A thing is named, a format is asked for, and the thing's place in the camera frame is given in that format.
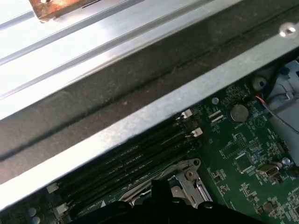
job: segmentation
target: copper part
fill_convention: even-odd
[[[29,0],[40,21],[47,21],[97,0]]]

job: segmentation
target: integrated circuit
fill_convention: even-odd
[[[252,167],[252,163],[246,153],[243,153],[235,158],[235,163],[241,174],[245,173]]]

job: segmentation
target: motherboard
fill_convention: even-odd
[[[203,144],[199,175],[215,202],[269,224],[299,221],[299,179],[264,107],[240,81],[191,108]]]
[[[214,201],[267,224],[299,221],[299,169],[250,77],[111,150],[0,215],[0,224],[67,224],[167,179],[196,208]]]

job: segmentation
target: red wire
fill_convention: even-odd
[[[256,96],[256,98],[258,98],[263,104],[265,104],[265,101],[262,98],[260,98],[259,96]]]

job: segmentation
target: cable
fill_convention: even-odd
[[[278,79],[278,76],[280,75],[280,71],[281,71],[282,67],[283,67],[283,64],[278,64],[278,65],[275,66],[274,71],[273,71],[267,85],[263,89],[263,92],[262,92],[262,98],[263,99],[268,98],[269,95],[271,94],[271,92],[273,91],[275,83]]]
[[[265,101],[260,98],[259,96],[256,96],[257,99],[259,99],[262,103],[262,105],[264,106],[264,108],[269,111],[270,114],[272,114],[273,117],[275,117],[280,123],[282,123],[283,125],[287,126],[288,128],[290,128],[293,132],[295,132],[296,134],[299,134],[299,131],[297,131],[295,128],[293,128],[290,124],[286,123],[284,120],[282,120],[266,103]]]

